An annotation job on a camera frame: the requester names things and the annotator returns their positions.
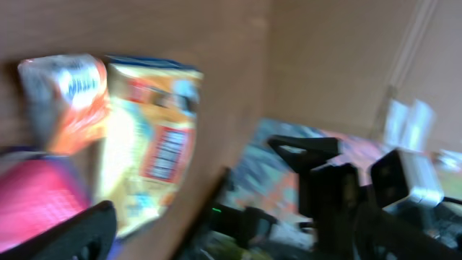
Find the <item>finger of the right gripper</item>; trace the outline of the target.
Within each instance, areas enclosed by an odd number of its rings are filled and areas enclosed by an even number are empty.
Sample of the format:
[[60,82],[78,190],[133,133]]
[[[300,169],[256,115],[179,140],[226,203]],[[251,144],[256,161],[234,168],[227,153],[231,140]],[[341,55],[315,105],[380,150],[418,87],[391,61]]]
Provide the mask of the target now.
[[282,135],[270,136],[267,145],[295,172],[325,165],[341,154],[341,141],[334,137],[299,138]]

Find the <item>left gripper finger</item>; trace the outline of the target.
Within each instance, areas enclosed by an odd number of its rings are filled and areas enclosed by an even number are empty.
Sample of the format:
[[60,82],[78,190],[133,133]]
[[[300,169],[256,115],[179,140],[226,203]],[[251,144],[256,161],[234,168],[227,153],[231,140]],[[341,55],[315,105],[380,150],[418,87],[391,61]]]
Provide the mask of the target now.
[[106,260],[116,237],[116,210],[102,201],[1,253],[1,260]]

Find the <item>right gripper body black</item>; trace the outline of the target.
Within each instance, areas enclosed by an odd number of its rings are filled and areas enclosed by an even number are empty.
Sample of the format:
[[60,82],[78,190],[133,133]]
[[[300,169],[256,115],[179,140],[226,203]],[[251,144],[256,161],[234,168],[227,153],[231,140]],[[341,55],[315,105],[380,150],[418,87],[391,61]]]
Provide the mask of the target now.
[[358,169],[343,165],[307,164],[297,170],[298,212],[310,218],[316,251],[340,259],[371,259],[372,241],[361,223],[370,209]]

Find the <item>red purple tissue pack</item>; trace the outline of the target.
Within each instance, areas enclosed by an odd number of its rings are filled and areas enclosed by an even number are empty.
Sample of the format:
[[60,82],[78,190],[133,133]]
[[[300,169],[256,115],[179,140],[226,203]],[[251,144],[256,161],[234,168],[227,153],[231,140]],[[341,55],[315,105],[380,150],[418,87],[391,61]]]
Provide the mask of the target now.
[[1,151],[1,252],[72,218],[91,203],[68,157],[31,147]]

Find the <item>orange cream snack bag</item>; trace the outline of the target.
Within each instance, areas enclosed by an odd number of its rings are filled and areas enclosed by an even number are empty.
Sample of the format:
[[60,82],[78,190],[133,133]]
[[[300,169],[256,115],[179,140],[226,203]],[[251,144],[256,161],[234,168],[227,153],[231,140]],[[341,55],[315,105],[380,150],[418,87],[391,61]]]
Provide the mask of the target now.
[[163,58],[108,58],[110,115],[95,198],[116,210],[125,238],[161,217],[188,170],[196,143],[203,73]]

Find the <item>orange white sticker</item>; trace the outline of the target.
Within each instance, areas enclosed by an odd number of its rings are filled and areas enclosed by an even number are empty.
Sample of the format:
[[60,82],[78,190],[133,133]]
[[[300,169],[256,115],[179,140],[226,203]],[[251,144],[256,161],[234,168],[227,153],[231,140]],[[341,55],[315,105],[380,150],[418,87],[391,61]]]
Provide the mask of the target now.
[[23,60],[17,66],[32,130],[42,149],[73,155],[107,134],[104,63],[89,54]]

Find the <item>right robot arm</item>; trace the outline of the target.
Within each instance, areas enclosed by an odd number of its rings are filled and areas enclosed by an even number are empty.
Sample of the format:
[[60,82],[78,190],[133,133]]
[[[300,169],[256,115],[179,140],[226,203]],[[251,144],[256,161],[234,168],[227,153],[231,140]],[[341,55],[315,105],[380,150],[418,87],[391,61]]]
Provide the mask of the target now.
[[388,211],[409,202],[419,209],[440,200],[411,178],[427,167],[415,154],[395,149],[371,168],[372,183],[359,183],[350,163],[334,165],[337,138],[273,135],[270,148],[296,175],[297,211],[289,224],[259,207],[237,209],[223,200],[226,177],[175,253],[177,259],[459,259],[423,229]]

